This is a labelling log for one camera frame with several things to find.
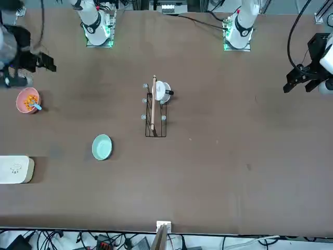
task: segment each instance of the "orange food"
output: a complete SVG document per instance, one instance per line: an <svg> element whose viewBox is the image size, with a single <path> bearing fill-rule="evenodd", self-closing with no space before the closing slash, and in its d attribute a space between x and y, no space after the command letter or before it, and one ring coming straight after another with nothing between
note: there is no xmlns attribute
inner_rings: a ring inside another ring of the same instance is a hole
<svg viewBox="0 0 333 250"><path fill-rule="evenodd" d="M33 109L33 107L29 106L29 104L31 104L31 105L33 104L32 100L34 100L37 103L38 97L35 95L29 95L28 98L25 99L23 102L28 111L31 111Z"/></svg>

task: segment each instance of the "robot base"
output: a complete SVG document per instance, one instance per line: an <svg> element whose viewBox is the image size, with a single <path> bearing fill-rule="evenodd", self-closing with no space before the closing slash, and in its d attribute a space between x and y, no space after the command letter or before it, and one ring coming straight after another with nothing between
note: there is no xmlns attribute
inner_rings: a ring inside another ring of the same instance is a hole
<svg viewBox="0 0 333 250"><path fill-rule="evenodd" d="M228 17L228 19L224 19L224 21L222 22L222 27L224 28L228 28L228 30L230 30L233 26L233 21L231 20L230 17ZM248 45L246 45L245 48L234 48L226 39L226 36L228 35L229 31L225 31L223 30L222 33L222 37L223 37L223 50L224 51L251 51L251 45L250 42L248 43Z"/></svg>
<svg viewBox="0 0 333 250"><path fill-rule="evenodd" d="M108 14L110 17L110 21L107 22L107 24L103 27L104 30L109 34L110 38L108 38L103 44L96 46L91 44L89 40L87 39L87 48L112 48L114 43L114 29L116 28L116 16L117 16L117 10L114 10L114 14Z"/></svg>

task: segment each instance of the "blue spoon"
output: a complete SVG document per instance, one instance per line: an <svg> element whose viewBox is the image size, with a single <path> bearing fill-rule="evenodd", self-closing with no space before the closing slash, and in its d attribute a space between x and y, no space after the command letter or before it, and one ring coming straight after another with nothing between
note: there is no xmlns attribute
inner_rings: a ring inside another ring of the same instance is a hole
<svg viewBox="0 0 333 250"><path fill-rule="evenodd" d="M42 107L41 107L40 105L38 105L34 100L31 100L31 101L29 102L29 106L30 106L30 107L35 107L35 108L38 109L38 110L42 110Z"/></svg>

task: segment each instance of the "white box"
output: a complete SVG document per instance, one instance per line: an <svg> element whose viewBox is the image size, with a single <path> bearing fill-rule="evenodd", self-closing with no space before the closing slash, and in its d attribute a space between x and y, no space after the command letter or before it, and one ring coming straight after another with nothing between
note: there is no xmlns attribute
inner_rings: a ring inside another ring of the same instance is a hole
<svg viewBox="0 0 333 250"><path fill-rule="evenodd" d="M27 183L34 167L35 162L28 156L0 156L0 184Z"/></svg>

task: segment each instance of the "white cup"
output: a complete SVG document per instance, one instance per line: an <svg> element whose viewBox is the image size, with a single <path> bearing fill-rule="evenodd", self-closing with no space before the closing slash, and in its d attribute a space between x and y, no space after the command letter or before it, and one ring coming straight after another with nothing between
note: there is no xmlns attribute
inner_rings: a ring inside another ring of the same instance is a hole
<svg viewBox="0 0 333 250"><path fill-rule="evenodd" d="M171 95L173 95L173 91L171 91L170 85L168 85L166 82L156 82L155 100L163 101L166 103L168 100L170 100Z"/></svg>

